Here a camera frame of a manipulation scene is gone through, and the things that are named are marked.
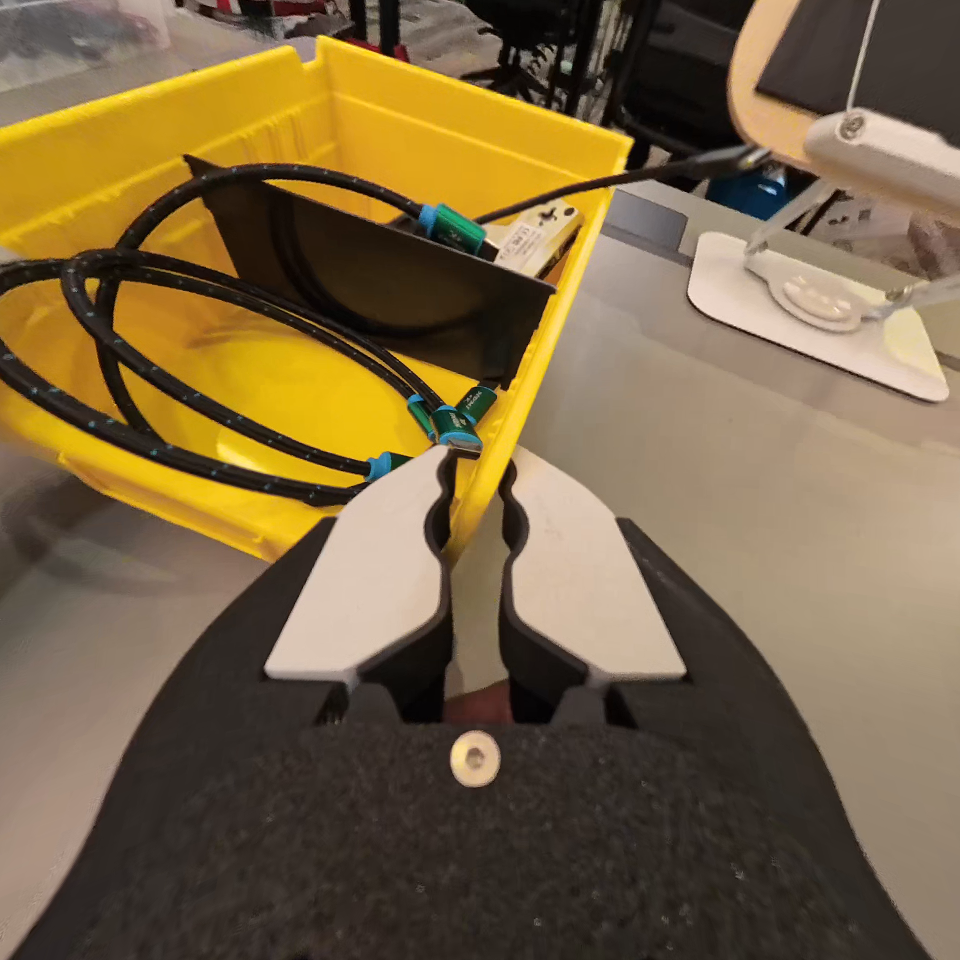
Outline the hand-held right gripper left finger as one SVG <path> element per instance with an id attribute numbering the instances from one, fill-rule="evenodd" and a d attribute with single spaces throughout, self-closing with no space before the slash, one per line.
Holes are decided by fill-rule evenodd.
<path id="1" fill-rule="evenodd" d="M 442 720 L 457 464 L 449 447 L 433 446 L 343 507 L 267 656 L 268 679 L 347 694 L 378 686 L 405 721 Z"/>

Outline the white board stand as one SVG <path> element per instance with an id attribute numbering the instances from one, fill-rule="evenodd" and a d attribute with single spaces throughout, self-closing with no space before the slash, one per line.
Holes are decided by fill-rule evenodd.
<path id="1" fill-rule="evenodd" d="M 813 122 L 803 148 L 816 169 L 913 187 L 942 208 L 958 208 L 958 147 L 941 133 L 850 106 Z M 919 308 L 957 301 L 957 273 L 884 292 L 771 248 L 791 217 L 829 193 L 825 180 L 815 181 L 746 241 L 702 233 L 687 287 L 691 305 L 729 328 L 913 399 L 944 402 L 950 389 Z"/>

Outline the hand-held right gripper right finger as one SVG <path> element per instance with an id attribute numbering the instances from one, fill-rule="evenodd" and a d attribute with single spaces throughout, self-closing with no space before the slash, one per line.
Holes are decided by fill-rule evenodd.
<path id="1" fill-rule="evenodd" d="M 501 484 L 508 548 L 499 654 L 516 723 L 549 723 L 564 701 L 605 720 L 616 687 L 684 682 L 689 671 L 612 509 L 527 449 Z"/>

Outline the grey desk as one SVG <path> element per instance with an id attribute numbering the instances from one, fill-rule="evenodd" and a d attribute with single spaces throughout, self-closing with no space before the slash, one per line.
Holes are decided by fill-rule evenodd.
<path id="1" fill-rule="evenodd" d="M 715 323 L 670 253 L 605 226 L 520 444 L 631 518 L 798 706 L 895 905 L 958 958 L 958 371 L 926 405 Z M 62 883 L 188 641 L 266 569 L 2 450 L 2 958 Z"/>

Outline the black divider panel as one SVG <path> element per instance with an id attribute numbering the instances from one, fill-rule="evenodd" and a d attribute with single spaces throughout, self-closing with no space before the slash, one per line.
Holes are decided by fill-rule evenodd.
<path id="1" fill-rule="evenodd" d="M 241 280 L 393 352 L 502 388 L 556 291 L 265 182 L 216 185 L 202 201 Z"/>

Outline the yellow plastic bin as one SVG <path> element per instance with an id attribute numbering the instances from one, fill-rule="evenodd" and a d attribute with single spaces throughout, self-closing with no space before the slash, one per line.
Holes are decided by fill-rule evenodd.
<path id="1" fill-rule="evenodd" d="M 265 183 L 434 243 L 449 222 L 623 170 L 625 137 L 320 40 L 2 127 L 2 441 L 273 561 L 480 394 L 451 562 L 495 495 L 610 205 L 502 388 L 395 352 L 234 270 L 203 202 Z M 481 258 L 474 251 L 458 252 Z"/>

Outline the grey hdmi switch box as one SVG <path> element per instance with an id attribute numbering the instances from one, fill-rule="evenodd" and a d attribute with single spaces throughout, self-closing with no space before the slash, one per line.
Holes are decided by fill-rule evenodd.
<path id="1" fill-rule="evenodd" d="M 524 277 L 544 280 L 576 240 L 584 214 L 566 201 L 552 200 L 492 224 L 487 241 L 495 248 L 493 263 Z"/>

